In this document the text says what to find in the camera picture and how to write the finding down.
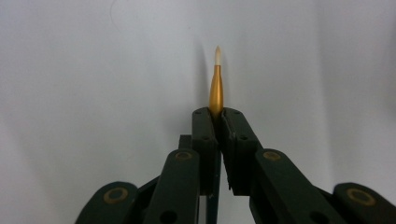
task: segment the gold screw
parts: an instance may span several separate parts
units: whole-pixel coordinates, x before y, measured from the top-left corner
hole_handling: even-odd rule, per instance
[[[192,158],[192,155],[190,152],[178,152],[175,157],[177,161],[187,161]]]
[[[362,205],[373,206],[376,203],[375,198],[371,194],[361,189],[347,189],[346,194],[350,200]]]
[[[114,204],[120,203],[126,199],[128,196],[128,190],[125,188],[114,188],[110,189],[106,194],[103,196],[103,200],[106,203]]]
[[[265,159],[270,160],[270,161],[278,161],[281,158],[279,156],[279,154],[277,154],[276,152],[273,152],[273,151],[266,151],[262,155],[264,156]]]

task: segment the white background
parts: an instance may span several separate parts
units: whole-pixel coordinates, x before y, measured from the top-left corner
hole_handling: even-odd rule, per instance
[[[207,106],[225,106],[316,186],[396,203],[395,1],[3,0],[0,217],[73,223],[103,185],[157,176]],[[227,190],[219,223],[253,223]]]

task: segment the brush tip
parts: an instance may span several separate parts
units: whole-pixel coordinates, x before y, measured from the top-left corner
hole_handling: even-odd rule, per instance
[[[221,50],[219,46],[216,48],[215,65],[221,65]]]

